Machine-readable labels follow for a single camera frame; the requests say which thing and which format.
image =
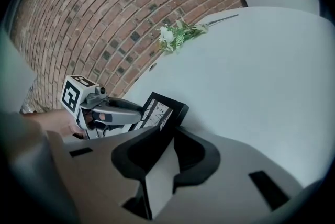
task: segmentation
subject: green leaves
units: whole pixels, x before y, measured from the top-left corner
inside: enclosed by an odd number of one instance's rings
[[[160,47],[162,51],[173,52],[179,51],[182,44],[190,39],[194,39],[201,34],[208,33],[208,26],[206,24],[188,25],[183,19],[176,20],[177,27],[166,27],[168,31],[173,33],[173,41],[167,42],[159,37]]]

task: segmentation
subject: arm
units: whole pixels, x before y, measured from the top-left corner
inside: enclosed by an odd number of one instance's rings
[[[84,130],[76,124],[73,116],[66,109],[53,110],[47,113],[29,113],[24,114],[24,117],[38,122],[43,130],[57,132],[63,137],[74,133],[84,133]]]

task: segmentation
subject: flower bouquet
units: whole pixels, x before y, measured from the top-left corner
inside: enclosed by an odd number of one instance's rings
[[[171,27],[165,24],[165,27],[160,27],[161,34],[158,38],[161,50],[169,53],[174,51],[179,52],[180,47],[185,41],[194,39],[201,34],[208,33],[208,28],[211,25],[235,16],[238,15],[233,15],[198,25],[189,25],[183,19],[176,20],[177,27]]]

